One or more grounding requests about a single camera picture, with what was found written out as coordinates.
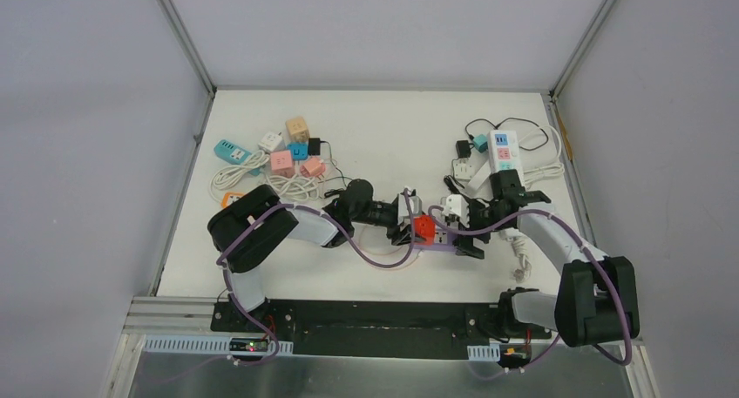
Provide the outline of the purple power strip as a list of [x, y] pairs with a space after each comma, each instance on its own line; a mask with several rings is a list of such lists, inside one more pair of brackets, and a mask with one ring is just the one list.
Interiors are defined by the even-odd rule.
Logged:
[[414, 245], [414, 249], [429, 252], [455, 253], [457, 251], [457, 248], [454, 246], [456, 237], [457, 235], [454, 233], [437, 230], [435, 231], [434, 239], [430, 244], [424, 244], [417, 241]]

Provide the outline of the red cube socket adapter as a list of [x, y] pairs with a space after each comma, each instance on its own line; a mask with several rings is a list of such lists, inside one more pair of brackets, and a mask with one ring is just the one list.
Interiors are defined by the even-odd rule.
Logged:
[[422, 214], [413, 219], [414, 239], [422, 246], [432, 245], [436, 237], [436, 225], [431, 217]]

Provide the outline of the long white power strip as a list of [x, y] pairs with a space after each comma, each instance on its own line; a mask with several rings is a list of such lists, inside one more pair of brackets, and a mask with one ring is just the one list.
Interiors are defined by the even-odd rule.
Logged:
[[[489, 164], [492, 173], [516, 173], [515, 186], [524, 183], [524, 168], [522, 165], [519, 139], [515, 131], [493, 130], [488, 134]], [[532, 265], [529, 260], [525, 236], [514, 229], [505, 229], [502, 238], [509, 241], [515, 257], [519, 261], [519, 268], [513, 271], [513, 278], [518, 282], [526, 281], [531, 274]]]

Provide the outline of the pink cube socket adapter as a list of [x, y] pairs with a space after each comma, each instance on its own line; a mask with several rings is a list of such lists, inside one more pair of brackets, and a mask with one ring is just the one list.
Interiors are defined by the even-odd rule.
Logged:
[[300, 174], [305, 178], [320, 178], [326, 172], [326, 164], [319, 157], [309, 157], [300, 167]]

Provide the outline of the light pink cube adapter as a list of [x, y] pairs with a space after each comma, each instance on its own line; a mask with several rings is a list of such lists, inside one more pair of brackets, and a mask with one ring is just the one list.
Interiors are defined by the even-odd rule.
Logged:
[[289, 150], [272, 152], [270, 154], [270, 171], [275, 176], [292, 178], [295, 175], [292, 152]]

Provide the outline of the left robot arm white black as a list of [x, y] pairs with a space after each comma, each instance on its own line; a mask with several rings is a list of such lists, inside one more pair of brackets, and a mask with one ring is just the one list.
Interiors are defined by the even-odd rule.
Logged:
[[393, 246], [413, 249], [421, 241], [416, 218], [422, 201], [413, 189], [404, 188], [388, 203], [374, 198], [374, 187], [365, 179], [353, 179], [322, 209], [288, 203], [268, 185], [261, 185], [216, 213], [207, 230], [220, 256], [227, 297], [233, 304], [232, 319], [245, 332], [259, 330], [266, 319], [259, 270], [261, 264], [286, 239], [307, 241], [322, 248], [348, 244], [372, 266], [381, 263], [362, 253], [354, 239], [355, 224], [385, 229]]

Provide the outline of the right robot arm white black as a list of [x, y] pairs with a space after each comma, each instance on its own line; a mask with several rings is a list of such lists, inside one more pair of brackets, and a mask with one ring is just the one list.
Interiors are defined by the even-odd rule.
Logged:
[[545, 255], [559, 274], [558, 291], [510, 289], [500, 295], [496, 329], [514, 337], [529, 325], [553, 330], [569, 347], [625, 344], [640, 333], [635, 270], [623, 256], [588, 243], [556, 212], [542, 191], [529, 191], [514, 171], [491, 177], [492, 199], [451, 195], [442, 208], [459, 241], [516, 230]]

